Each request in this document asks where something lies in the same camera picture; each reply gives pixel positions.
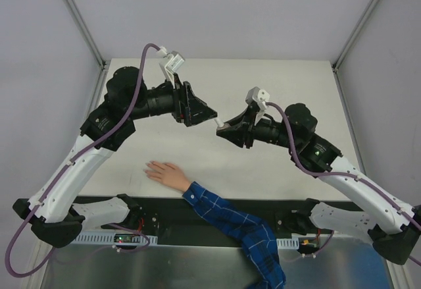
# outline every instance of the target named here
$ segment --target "human hand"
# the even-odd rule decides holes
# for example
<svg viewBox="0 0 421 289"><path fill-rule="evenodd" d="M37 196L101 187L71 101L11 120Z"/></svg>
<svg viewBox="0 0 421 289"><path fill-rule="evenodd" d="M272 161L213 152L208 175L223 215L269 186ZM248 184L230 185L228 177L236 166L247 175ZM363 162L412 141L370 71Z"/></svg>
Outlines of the human hand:
<svg viewBox="0 0 421 289"><path fill-rule="evenodd" d="M146 163L150 169L146 169L147 177L162 185L186 192L189 189L191 181L187 179L184 172L175 164L160 163L151 161Z"/></svg>

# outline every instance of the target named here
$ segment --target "finger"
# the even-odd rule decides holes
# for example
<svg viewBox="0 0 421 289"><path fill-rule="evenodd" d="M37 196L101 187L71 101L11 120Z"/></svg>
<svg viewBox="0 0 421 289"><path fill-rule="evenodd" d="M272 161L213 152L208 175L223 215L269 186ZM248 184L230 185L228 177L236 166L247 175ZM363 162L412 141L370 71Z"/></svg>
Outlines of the finger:
<svg viewBox="0 0 421 289"><path fill-rule="evenodd" d="M154 180L155 182L160 182L160 183L162 183L162 179L161 179L161 178L154 177L154 176L149 176L149 175L147 175L147 177L148 177L149 179L151 179L151 180Z"/></svg>
<svg viewBox="0 0 421 289"><path fill-rule="evenodd" d="M156 161L152 161L152 164L154 164L155 166L158 166L158 167L160 167L160 168L162 168L162 169L168 169L169 167L168 166L166 166L165 164L162 164L162 163L160 163L160 162L156 162Z"/></svg>
<svg viewBox="0 0 421 289"><path fill-rule="evenodd" d="M164 169L160 168L159 166L152 164L152 163L146 163L146 165L150 168L153 169L155 172L159 172L162 173L164 172Z"/></svg>
<svg viewBox="0 0 421 289"><path fill-rule="evenodd" d="M155 171L150 171L149 169L145 169L145 173L148 176L153 176L153 177L157 177L157 178L162 178L162 174L159 172L155 172Z"/></svg>
<svg viewBox="0 0 421 289"><path fill-rule="evenodd" d="M175 169L175 170L177 170L177 171L180 169L177 165L172 164L172 163L165 163L165 165L166 165L166 166L169 166L169 167L171 167L172 169Z"/></svg>

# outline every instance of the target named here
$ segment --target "plaid shirt sleeve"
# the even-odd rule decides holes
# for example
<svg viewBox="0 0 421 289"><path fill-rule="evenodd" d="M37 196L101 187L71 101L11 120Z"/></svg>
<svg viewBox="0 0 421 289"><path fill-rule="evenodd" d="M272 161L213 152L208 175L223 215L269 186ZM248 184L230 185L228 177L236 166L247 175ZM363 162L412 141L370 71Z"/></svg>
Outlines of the plaid shirt sleeve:
<svg viewBox="0 0 421 289"><path fill-rule="evenodd" d="M238 211L229 201L196 182L191 184L183 198L202 219L241 242L247 258L263 277L263 280L249 289L284 288L285 274L279 263L276 238L264 220Z"/></svg>

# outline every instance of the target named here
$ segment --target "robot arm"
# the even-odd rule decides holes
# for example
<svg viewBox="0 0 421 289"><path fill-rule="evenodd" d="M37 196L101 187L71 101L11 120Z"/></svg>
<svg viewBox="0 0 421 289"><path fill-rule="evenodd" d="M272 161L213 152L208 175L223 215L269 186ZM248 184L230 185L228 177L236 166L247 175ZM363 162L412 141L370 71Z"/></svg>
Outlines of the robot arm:
<svg viewBox="0 0 421 289"><path fill-rule="evenodd" d="M136 131L134 120L171 113L177 122L194 126L217 116L215 111L194 95L189 82L180 82L176 70L184 62L182 56L177 52L167 53L164 48L161 48L162 51L164 59L161 68L166 81L152 89L148 89L142 81L135 107L124 124L104 142L72 161L77 152L114 128L128 110L139 69L119 68L107 82L104 102L89 114L80 128L76 143L56 173L29 200L18 199L14 203L13 209L22 219L38 206L30 224L40 240L61 248L71 243L82 230L89 228L109 223L123 223L122 226L126 227L132 227L134 223L137 228L142 213L139 205L127 195L83 205L74 204L74 199L93 173ZM40 203L51 181L65 166L68 169Z"/></svg>
<svg viewBox="0 0 421 289"><path fill-rule="evenodd" d="M266 91L253 88L246 98L246 110L219 126L216 135L239 147L251 148L254 140L258 140L286 147L292 153L285 121L276 122L265 113L268 97ZM315 134L317 120L304 104L290 105L285 116L291 126L299 165L294 156L291 160L307 174L342 192L364 212L345 211L308 199L304 209L292 213L282 224L299 234L306 234L314 227L343 232L371 243L381 256L393 263L405 263L420 231L403 213L419 224L421 208L414 208L385 191L353 166L338 148ZM398 209L385 197L393 200Z"/></svg>

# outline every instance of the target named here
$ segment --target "gray floor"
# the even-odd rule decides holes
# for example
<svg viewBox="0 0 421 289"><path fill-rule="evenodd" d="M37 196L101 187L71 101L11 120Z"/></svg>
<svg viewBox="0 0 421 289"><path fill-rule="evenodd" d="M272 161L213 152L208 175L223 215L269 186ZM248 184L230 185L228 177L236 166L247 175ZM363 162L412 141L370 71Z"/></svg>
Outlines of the gray floor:
<svg viewBox="0 0 421 289"><path fill-rule="evenodd" d="M70 245L57 251L60 261L85 257L99 246ZM288 289L388 289L383 260L350 238L334 238L316 259L280 251ZM139 253L106 248L83 262L48 264L42 289L235 289L259 279L254 266L235 248L153 246Z"/></svg>

